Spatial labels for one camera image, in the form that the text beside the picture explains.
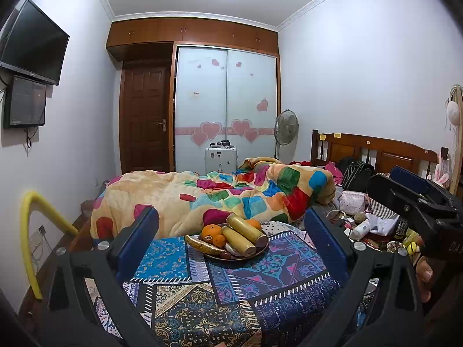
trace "metal bolt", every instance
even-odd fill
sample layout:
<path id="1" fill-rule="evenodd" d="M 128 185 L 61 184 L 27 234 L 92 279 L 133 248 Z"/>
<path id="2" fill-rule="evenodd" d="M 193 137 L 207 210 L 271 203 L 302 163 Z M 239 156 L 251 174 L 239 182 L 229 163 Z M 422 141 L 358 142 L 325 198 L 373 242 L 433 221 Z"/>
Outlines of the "metal bolt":
<path id="1" fill-rule="evenodd" d="M 109 248 L 109 241 L 102 241 L 98 244 L 99 250 L 106 250 Z"/>
<path id="2" fill-rule="evenodd" d="M 361 241 L 356 241 L 354 243 L 354 249 L 356 249 L 356 250 L 363 251 L 366 248 L 367 248 L 367 246 L 364 243 L 362 243 Z"/>
<path id="3" fill-rule="evenodd" d="M 56 255 L 57 256 L 62 256 L 63 254 L 66 253 L 66 248 L 65 247 L 59 247 L 57 250 L 56 250 Z"/>
<path id="4" fill-rule="evenodd" d="M 399 249 L 397 249 L 397 253 L 404 257 L 408 254 L 404 247 L 399 247 Z"/>

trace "yellow foam tube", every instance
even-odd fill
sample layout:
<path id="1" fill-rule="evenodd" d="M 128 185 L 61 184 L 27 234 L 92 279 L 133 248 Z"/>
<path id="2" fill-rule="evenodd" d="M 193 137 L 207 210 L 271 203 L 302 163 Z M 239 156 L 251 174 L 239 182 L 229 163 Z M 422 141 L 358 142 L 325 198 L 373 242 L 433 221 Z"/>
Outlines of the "yellow foam tube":
<path id="1" fill-rule="evenodd" d="M 31 204 L 37 204 L 40 206 L 41 211 L 50 219 L 55 226 L 57 226 L 63 232 L 69 232 L 74 236 L 77 235 L 77 229 L 69 224 L 55 208 L 48 203 L 40 194 L 35 191 L 29 191 L 23 198 L 21 204 L 21 251 L 23 253 L 24 266 L 26 268 L 27 278 L 31 284 L 34 296 L 38 300 L 42 300 L 42 292 L 38 286 L 38 281 L 35 277 L 34 268 L 32 266 L 32 253 L 29 246 L 29 213 L 31 212 Z"/>

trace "human hand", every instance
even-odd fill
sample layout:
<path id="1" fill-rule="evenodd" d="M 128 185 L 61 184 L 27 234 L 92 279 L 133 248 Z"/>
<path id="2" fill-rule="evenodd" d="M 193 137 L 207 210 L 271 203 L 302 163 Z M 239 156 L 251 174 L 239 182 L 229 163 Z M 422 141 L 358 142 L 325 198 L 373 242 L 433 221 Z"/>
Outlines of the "human hand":
<path id="1" fill-rule="evenodd" d="M 416 243 L 422 247 L 423 239 L 418 237 Z M 421 257 L 416 265 L 416 280 L 418 281 L 418 287 L 421 293 L 421 301 L 428 302 L 431 298 L 431 291 L 429 291 L 427 285 L 433 275 L 432 268 L 427 263 L 426 257 Z"/>

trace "blanket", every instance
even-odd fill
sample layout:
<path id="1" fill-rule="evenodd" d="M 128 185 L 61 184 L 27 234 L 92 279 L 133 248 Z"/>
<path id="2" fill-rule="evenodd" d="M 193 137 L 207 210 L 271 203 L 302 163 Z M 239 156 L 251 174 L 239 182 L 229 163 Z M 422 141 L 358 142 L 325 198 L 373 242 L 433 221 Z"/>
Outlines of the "blanket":
<path id="1" fill-rule="evenodd" d="M 273 158 L 247 159 L 236 174 L 130 172 L 113 179 L 94 202 L 91 235 L 97 241 L 114 238 L 146 206 L 158 210 L 157 239 L 198 234 L 232 212 L 260 222 L 291 223 L 311 202 L 327 204 L 334 195 L 329 171 Z"/>

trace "cluttered table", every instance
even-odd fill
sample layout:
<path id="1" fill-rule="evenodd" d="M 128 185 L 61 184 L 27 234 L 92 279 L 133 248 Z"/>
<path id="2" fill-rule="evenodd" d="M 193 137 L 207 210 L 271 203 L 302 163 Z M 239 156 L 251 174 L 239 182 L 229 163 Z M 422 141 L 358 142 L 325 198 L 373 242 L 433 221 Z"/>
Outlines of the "cluttered table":
<path id="1" fill-rule="evenodd" d="M 170 347 L 295 346 L 312 329 L 339 288 L 305 231 L 263 222 L 263 253 L 224 263 L 205 257 L 184 237 L 153 240 L 134 278 L 130 300 Z M 105 330 L 119 336 L 98 295 Z"/>

